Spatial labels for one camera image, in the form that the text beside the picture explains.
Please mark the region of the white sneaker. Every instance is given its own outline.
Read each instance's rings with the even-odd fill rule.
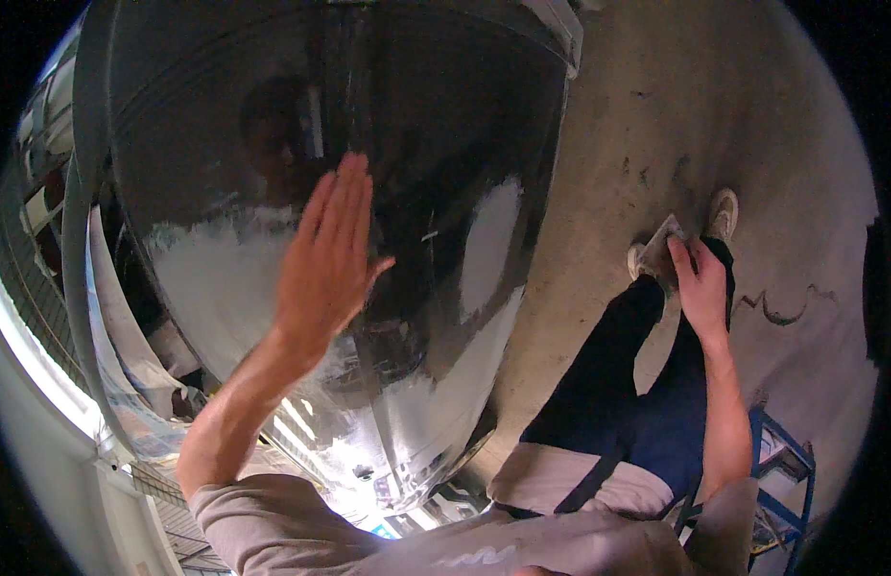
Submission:
[[[711,210],[708,213],[708,225],[704,229],[704,236],[730,241],[734,230],[737,229],[739,219],[739,200],[737,193],[729,188],[724,188],[714,195],[711,201]]]
[[[628,274],[630,274],[632,282],[634,282],[641,274],[648,274],[656,277],[653,270],[650,270],[650,268],[643,263],[643,259],[641,259],[641,256],[643,256],[643,249],[646,247],[646,244],[636,242],[628,248]]]

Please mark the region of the concrete floor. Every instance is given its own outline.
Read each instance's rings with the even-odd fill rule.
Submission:
[[[813,513],[829,511],[877,377],[862,319],[877,205],[834,80],[794,18],[770,2],[613,3],[583,25],[554,187],[492,395],[499,424],[470,472],[492,478],[627,287],[632,239],[670,211],[699,232],[711,192],[728,185],[740,199],[731,340],[743,390],[750,403],[765,392],[768,412],[813,443]],[[766,305],[773,320],[807,309],[779,326]],[[668,355],[678,314],[671,300],[638,356],[640,393]],[[803,500],[799,489],[776,496],[797,510]]]

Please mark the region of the blue metal stand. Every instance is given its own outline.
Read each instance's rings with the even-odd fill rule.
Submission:
[[[784,576],[792,576],[797,564],[804,532],[810,519],[810,507],[813,504],[813,488],[817,478],[817,462],[813,457],[813,450],[808,445],[802,446],[797,444],[797,441],[778,422],[775,422],[772,417],[766,414],[762,407],[755,407],[749,410],[749,424],[752,429],[752,478],[764,478],[772,470],[780,468],[786,476],[796,480],[798,483],[806,480],[807,494],[804,497],[803,511],[800,516],[797,516],[788,510],[784,504],[777,501],[774,496],[765,490],[759,490],[758,502],[762,511],[762,520],[760,521],[757,518],[757,529],[761,527],[771,532],[774,539],[750,551],[748,569],[752,570],[752,565],[756,558],[762,554],[775,547],[786,548],[790,545],[792,547],[791,557],[788,559]],[[781,441],[784,446],[776,454],[771,455],[768,460],[760,462],[763,431],[768,431],[773,438]],[[698,495],[700,484],[701,479],[698,478],[689,491],[689,495],[686,497],[686,501],[678,515],[675,524],[677,536],[682,534],[684,527],[694,527],[698,515],[701,514],[701,504],[697,506],[692,505]],[[777,520],[781,526],[776,528],[774,520]]]

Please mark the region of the black pants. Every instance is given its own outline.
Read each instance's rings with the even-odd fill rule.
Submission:
[[[727,272],[727,327],[733,305],[733,257],[702,238]],[[576,359],[525,429],[520,442],[591,455],[625,445],[623,460],[662,478],[675,500],[701,474],[707,379],[701,343],[682,314],[676,340],[653,387],[637,396],[634,358],[663,316],[663,288],[640,276],[606,307]]]

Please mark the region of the white wall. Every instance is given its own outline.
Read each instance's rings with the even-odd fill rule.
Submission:
[[[152,501],[95,458],[93,439],[42,394],[1,331],[0,430],[36,505],[84,574],[183,573]]]

